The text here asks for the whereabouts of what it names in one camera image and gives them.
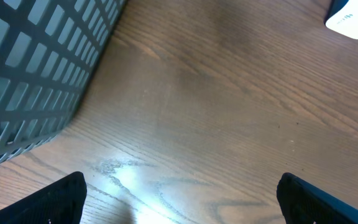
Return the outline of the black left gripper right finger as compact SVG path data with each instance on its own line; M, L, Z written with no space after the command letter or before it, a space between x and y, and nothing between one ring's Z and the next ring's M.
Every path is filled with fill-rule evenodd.
M289 172L277 185L277 200L287 223L358 223L358 209Z

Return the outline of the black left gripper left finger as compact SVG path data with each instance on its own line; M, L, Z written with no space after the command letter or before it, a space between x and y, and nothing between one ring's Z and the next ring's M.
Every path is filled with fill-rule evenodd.
M0 224L79 224L86 195L83 173L73 172L0 210Z

